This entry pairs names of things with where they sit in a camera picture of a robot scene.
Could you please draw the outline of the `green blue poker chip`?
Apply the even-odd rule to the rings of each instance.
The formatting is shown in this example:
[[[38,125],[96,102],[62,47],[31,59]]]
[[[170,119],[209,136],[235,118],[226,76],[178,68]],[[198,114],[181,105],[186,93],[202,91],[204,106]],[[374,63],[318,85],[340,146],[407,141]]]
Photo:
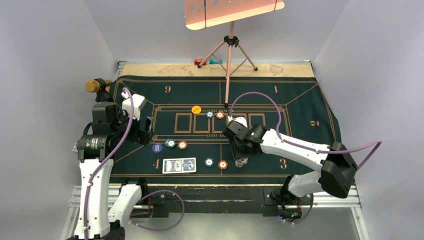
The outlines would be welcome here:
[[[207,118],[211,119],[211,118],[213,118],[213,117],[214,117],[214,113],[213,113],[212,111],[207,111],[207,112],[205,113],[205,116],[206,116]]]
[[[212,158],[206,158],[204,164],[206,167],[212,167],[214,165],[214,160]]]
[[[168,138],[166,141],[165,141],[165,146],[166,147],[168,147],[168,148],[173,148],[173,147],[175,147],[176,146],[176,142],[175,142],[175,140],[174,139],[172,139],[172,138]]]

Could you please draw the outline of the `white blue chip stack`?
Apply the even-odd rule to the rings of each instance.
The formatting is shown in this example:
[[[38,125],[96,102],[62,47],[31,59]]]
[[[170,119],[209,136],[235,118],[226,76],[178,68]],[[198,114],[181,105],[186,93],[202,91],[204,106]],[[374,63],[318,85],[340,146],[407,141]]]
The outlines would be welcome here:
[[[242,167],[244,167],[248,163],[248,160],[249,159],[247,157],[245,157],[245,158],[238,158],[238,159],[236,159],[234,161],[234,163],[235,163],[235,166],[236,167],[242,168]]]

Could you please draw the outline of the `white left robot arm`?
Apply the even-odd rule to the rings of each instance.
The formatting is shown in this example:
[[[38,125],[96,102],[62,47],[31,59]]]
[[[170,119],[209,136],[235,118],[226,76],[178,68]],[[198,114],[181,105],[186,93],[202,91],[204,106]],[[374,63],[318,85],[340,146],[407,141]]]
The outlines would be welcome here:
[[[142,146],[153,137],[152,118],[147,117],[145,128],[140,129],[141,111],[146,102],[129,99],[119,106],[115,102],[97,103],[92,108],[89,122],[76,143],[81,173],[80,212],[73,240],[123,240],[125,225],[136,204],[149,199],[144,177],[124,180],[118,197],[108,207],[109,183],[114,155],[124,141]]]

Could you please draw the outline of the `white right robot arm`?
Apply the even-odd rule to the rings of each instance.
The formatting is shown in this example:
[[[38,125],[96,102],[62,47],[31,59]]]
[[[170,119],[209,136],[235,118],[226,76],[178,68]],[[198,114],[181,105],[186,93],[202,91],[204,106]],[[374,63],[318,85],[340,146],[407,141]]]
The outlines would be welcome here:
[[[284,202],[292,204],[300,197],[318,192],[347,198],[358,165],[342,143],[307,142],[259,124],[248,128],[241,121],[241,117],[231,120],[222,132],[231,145],[234,159],[267,154],[292,160],[312,170],[287,178],[280,191]]]

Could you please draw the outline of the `orange poker chip stack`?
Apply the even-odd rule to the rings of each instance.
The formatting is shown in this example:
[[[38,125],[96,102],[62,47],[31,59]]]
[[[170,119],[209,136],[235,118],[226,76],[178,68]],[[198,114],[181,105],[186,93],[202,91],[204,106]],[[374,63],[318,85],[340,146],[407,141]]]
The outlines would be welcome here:
[[[226,170],[229,164],[226,160],[220,160],[217,165],[220,170]]]

